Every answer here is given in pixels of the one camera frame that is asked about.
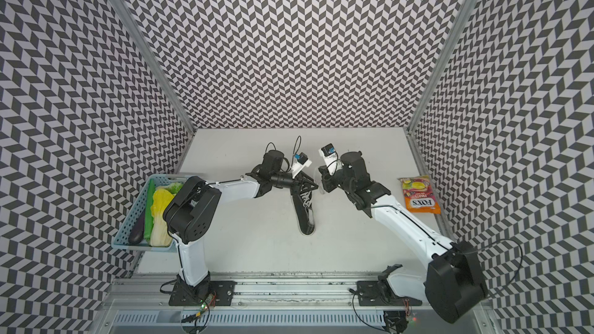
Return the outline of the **white shoelace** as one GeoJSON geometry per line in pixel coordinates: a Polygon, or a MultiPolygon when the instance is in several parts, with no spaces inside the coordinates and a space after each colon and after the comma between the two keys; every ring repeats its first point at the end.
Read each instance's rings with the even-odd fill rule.
{"type": "Polygon", "coordinates": [[[312,209],[312,192],[313,192],[313,189],[310,185],[303,185],[300,190],[299,197],[302,201],[303,208],[305,210],[312,209]]]}

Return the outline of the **black canvas sneaker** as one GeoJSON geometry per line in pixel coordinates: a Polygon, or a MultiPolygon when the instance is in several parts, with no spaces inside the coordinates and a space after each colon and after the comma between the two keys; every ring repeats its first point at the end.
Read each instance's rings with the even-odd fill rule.
{"type": "Polygon", "coordinates": [[[298,219],[300,232],[306,236],[311,235],[315,231],[315,220],[313,214],[313,208],[311,210],[305,210],[303,208],[302,201],[299,197],[300,190],[290,189],[293,206],[298,219]]]}

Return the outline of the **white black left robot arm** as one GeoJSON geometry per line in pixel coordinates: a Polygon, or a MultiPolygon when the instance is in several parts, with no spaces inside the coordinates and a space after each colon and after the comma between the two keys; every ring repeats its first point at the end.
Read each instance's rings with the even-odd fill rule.
{"type": "Polygon", "coordinates": [[[221,203],[256,199],[274,188],[288,189],[301,233],[309,236],[315,231],[312,193],[319,186],[303,172],[312,161],[301,152],[292,156],[287,169],[282,168],[285,162],[289,160],[283,152],[273,149],[263,155],[261,164],[240,179],[224,182],[207,182],[199,176],[187,179],[163,215],[176,244],[181,265],[180,281],[196,288],[210,279],[202,238],[221,203]]]}

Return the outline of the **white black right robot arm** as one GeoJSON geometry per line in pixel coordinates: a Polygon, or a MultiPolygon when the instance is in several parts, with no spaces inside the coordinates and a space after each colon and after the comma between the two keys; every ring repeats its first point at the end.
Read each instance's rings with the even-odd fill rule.
{"type": "Polygon", "coordinates": [[[455,323],[489,295],[478,251],[455,242],[424,224],[379,182],[371,179],[361,152],[338,155],[333,145],[320,149],[319,168],[328,193],[340,188],[354,206],[384,225],[422,262],[425,277],[401,267],[385,278],[391,294],[427,302],[447,323],[455,323]]]}

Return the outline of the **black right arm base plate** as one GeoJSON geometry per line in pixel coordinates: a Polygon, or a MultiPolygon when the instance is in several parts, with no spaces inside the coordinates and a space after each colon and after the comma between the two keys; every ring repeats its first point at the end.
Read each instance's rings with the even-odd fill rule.
{"type": "Polygon", "coordinates": [[[352,294],[358,300],[359,306],[421,306],[422,300],[396,294],[388,282],[388,277],[393,272],[408,272],[408,270],[403,268],[402,264],[393,264],[386,267],[375,280],[357,281],[352,294]]]}

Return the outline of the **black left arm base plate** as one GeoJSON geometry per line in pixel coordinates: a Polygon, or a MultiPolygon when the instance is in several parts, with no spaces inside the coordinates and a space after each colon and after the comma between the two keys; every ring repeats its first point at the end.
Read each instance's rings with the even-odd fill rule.
{"type": "Polygon", "coordinates": [[[210,308],[231,306],[235,296],[236,281],[211,281],[205,278],[193,287],[177,278],[170,295],[169,306],[200,306],[207,303],[210,308]]]}

